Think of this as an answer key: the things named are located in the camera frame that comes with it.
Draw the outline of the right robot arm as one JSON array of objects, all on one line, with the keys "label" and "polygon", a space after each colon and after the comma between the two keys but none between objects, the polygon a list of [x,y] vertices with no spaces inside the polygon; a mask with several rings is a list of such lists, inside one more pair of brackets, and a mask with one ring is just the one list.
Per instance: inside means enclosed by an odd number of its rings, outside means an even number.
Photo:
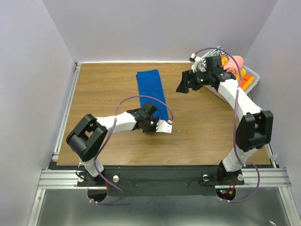
[{"label": "right robot arm", "polygon": [[271,140],[273,114],[257,106],[239,85],[237,74],[244,66],[241,56],[233,56],[226,65],[222,65],[221,56],[205,58],[205,69],[193,69],[182,72],[178,93],[187,94],[203,86],[215,89],[235,111],[233,148],[217,169],[216,178],[226,184],[239,175],[249,157]]}]

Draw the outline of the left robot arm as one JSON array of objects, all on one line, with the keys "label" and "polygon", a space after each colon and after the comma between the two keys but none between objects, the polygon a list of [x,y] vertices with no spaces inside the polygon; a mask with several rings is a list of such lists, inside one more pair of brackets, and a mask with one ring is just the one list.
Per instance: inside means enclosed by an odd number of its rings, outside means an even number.
[{"label": "left robot arm", "polygon": [[85,115],[66,138],[66,143],[84,165],[88,180],[95,186],[104,182],[104,167],[98,160],[98,153],[106,144],[106,138],[114,133],[142,129],[156,132],[159,117],[154,117],[158,108],[151,102],[141,108],[127,110],[116,116],[94,117]]}]

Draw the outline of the blue towel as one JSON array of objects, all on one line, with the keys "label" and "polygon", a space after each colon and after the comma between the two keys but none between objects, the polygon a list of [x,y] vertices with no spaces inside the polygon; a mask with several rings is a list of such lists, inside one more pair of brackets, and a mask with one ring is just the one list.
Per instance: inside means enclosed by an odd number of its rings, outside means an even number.
[{"label": "blue towel", "polygon": [[[154,97],[162,101],[163,103],[166,103],[158,69],[138,72],[136,75],[136,80],[140,96]],[[141,107],[144,106],[146,102],[151,102],[158,108],[158,110],[153,115],[154,117],[160,117],[165,121],[169,119],[167,107],[164,104],[146,97],[140,97],[139,100]]]}]

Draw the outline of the pink towel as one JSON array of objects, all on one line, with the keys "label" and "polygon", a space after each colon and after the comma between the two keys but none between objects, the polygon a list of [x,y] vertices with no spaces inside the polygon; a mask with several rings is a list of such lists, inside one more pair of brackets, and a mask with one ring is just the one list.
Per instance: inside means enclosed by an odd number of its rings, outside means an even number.
[{"label": "pink towel", "polygon": [[223,67],[225,72],[231,72],[237,75],[244,66],[244,59],[241,56],[233,56],[230,58],[226,65]]}]

